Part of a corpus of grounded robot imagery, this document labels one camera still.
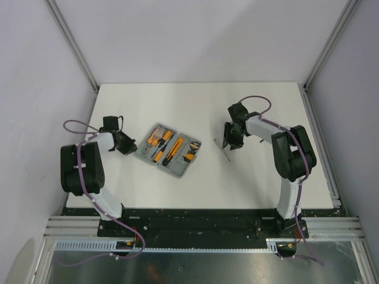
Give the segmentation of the orange black utility knife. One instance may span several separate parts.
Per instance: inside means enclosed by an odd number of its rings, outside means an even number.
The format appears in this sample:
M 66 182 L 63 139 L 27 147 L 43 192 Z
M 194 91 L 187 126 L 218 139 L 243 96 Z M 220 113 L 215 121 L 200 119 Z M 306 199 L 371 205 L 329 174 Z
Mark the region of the orange black utility knife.
M 169 157 L 165 157 L 163 162 L 162 162 L 162 165 L 163 166 L 167 166 L 171 160 L 173 159 L 174 155 L 176 155 L 176 153 L 178 152 L 178 150 L 180 149 L 182 143 L 183 143 L 184 139 L 182 137 L 179 137 L 176 142 L 174 143 L 174 145 L 171 147 L 171 154 L 172 154 L 172 157 L 171 159 L 169 160 Z

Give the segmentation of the orange handle pliers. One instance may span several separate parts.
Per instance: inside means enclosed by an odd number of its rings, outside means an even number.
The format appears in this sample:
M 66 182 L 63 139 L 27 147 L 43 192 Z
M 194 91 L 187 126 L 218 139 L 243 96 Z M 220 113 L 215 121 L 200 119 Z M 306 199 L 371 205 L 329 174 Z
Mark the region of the orange handle pliers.
M 143 152 L 147 153 L 152 147 L 156 147 L 160 139 L 163 137 L 164 133 L 165 128 L 160 126 L 156 127 L 147 139 Z

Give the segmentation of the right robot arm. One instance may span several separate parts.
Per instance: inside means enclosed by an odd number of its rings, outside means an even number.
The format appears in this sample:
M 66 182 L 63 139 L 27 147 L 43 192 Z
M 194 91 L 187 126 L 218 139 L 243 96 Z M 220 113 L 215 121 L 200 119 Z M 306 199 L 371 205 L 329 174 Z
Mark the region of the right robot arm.
M 227 109 L 231 121 L 224 124 L 222 149 L 237 150 L 243 147 L 244 138 L 257 136 L 272 146 L 274 165 L 281 176 L 281 192 L 275 209 L 277 220 L 274 233 L 288 237 L 294 224 L 300 222 L 300 201 L 303 182 L 317 165 L 316 155 L 302 125 L 286 128 L 263 118 L 257 112 L 248 112 L 238 102 Z

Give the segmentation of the grey plastic tool case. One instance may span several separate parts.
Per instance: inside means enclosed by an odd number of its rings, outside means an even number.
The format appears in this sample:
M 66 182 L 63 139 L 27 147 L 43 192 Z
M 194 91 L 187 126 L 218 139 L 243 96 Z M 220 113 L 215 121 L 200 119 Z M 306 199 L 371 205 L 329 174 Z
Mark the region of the grey plastic tool case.
M 157 123 L 142 140 L 136 156 L 176 178 L 182 178 L 195 161 L 202 142 Z

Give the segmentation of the orange handle slim screwdriver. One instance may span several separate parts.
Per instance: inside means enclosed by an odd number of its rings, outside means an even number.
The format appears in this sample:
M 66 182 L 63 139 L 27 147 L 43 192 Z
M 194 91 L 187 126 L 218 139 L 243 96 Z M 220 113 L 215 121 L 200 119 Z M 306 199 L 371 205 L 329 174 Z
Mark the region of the orange handle slim screwdriver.
M 166 148 L 171 144 L 171 139 L 169 139 L 163 146 L 160 148 L 158 153 L 153 159 L 154 163 L 157 163 L 162 157 L 169 157 L 169 160 L 172 157 L 171 149 L 167 150 Z

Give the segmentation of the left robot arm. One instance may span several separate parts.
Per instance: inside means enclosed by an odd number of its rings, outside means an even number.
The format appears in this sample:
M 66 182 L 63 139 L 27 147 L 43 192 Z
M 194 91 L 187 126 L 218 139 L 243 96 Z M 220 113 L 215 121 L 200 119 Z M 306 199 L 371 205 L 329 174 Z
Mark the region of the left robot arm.
M 83 135 L 83 140 L 60 149 L 62 189 L 75 196 L 87 197 L 102 220 L 112 220 L 110 229 L 120 237 L 130 232 L 131 222 L 122 217 L 123 204 L 106 187 L 101 155 L 118 151 L 126 156 L 137 150 L 135 139 L 123 132 L 123 125 L 122 115 L 104 117 L 99 128 L 79 120 L 67 120 L 63 128 L 72 134 Z

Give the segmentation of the orange handle thick screwdriver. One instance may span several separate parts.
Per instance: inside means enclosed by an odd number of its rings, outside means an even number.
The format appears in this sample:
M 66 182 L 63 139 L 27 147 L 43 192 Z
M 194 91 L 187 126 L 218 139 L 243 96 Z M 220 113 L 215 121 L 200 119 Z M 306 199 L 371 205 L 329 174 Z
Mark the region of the orange handle thick screwdriver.
M 158 150 L 164 145 L 164 143 L 171 137 L 172 131 L 167 130 L 163 137 L 159 140 L 156 150 L 151 155 L 151 158 L 158 152 Z

